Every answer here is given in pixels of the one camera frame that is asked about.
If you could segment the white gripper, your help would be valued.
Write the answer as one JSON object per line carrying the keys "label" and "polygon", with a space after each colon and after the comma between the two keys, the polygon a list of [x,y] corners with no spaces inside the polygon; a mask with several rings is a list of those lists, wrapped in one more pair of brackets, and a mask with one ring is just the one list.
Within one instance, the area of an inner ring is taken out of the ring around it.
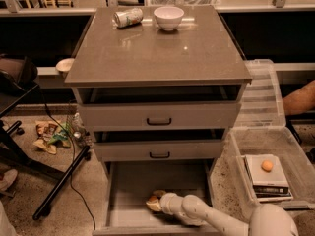
{"label": "white gripper", "polygon": [[153,194],[160,198],[159,201],[146,202],[148,209],[155,212],[163,211],[169,215],[176,215],[182,211],[183,198],[166,190],[154,190]]}

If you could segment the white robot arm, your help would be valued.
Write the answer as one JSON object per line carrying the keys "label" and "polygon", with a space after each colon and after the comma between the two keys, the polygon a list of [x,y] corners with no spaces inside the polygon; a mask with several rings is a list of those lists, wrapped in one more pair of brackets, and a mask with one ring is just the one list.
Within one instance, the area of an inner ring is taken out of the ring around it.
{"label": "white robot arm", "polygon": [[185,197],[165,190],[155,190],[146,200],[148,209],[175,216],[185,225],[207,222],[222,236],[299,236],[291,216],[279,206],[257,206],[248,223],[207,205],[195,195]]}

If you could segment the person's forearm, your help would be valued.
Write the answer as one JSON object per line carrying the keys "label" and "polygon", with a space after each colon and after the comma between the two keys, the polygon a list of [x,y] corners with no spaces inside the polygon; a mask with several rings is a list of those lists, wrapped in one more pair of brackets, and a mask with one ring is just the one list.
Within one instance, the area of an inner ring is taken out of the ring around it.
{"label": "person's forearm", "polygon": [[286,116],[299,115],[315,108],[315,80],[283,99]]}

